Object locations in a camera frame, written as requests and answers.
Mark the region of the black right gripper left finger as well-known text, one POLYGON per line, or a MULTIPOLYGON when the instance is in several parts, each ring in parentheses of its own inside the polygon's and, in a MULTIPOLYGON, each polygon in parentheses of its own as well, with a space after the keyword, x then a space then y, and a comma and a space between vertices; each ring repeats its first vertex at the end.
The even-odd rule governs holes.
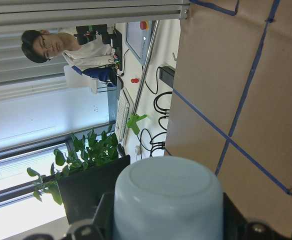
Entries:
POLYGON ((93 218, 95 240, 112 240, 114 225, 114 193, 102 195, 93 218))

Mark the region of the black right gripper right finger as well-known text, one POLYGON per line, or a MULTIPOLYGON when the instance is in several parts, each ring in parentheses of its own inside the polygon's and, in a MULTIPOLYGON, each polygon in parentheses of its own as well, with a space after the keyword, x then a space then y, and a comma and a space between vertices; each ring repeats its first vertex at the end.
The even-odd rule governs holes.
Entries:
POLYGON ((223 193, 223 239, 241 240, 247 221, 228 195, 223 193))

